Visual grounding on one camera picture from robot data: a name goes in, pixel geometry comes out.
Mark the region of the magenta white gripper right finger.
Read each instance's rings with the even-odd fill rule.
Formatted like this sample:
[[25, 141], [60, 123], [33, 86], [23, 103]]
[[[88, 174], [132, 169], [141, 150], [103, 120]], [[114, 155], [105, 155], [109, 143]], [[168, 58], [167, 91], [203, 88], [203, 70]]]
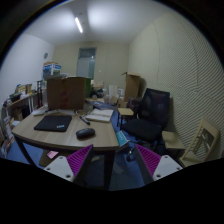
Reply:
[[144, 181], [156, 181], [182, 169], [169, 155], [160, 156], [138, 144], [134, 154]]

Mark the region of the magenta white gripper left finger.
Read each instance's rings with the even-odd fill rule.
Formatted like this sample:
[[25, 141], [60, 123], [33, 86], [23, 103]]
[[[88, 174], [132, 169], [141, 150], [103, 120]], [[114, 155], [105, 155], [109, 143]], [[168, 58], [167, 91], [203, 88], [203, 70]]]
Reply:
[[83, 182], [93, 153], [94, 148], [89, 145], [67, 157], [59, 156], [45, 168], [45, 171], [70, 182]]

